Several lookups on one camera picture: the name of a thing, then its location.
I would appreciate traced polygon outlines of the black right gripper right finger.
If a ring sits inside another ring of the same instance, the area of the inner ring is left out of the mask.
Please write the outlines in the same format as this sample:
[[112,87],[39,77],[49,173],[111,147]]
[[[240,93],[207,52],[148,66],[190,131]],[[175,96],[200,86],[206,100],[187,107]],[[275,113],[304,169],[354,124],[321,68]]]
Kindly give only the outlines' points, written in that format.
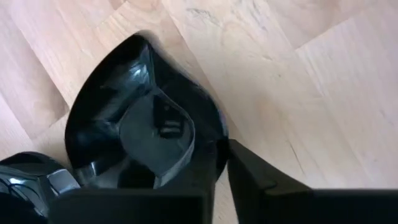
[[236,140],[228,177],[239,224],[398,224],[398,189],[313,189]]

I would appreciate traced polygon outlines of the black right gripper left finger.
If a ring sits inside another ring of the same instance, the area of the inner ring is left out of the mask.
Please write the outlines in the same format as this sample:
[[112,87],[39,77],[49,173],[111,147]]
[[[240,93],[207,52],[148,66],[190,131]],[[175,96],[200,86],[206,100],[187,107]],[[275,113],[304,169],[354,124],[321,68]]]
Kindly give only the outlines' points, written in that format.
[[158,189],[78,189],[56,199],[49,224],[212,224],[215,185],[229,156],[227,139],[195,150]]

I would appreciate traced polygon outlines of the black leaf-shaped plate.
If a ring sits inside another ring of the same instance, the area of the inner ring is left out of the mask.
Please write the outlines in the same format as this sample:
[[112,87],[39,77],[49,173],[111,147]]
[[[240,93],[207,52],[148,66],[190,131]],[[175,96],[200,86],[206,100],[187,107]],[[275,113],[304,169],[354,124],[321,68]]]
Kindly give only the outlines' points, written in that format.
[[228,137],[210,94],[143,35],[134,34],[93,70],[65,129],[81,185],[158,189],[199,150]]

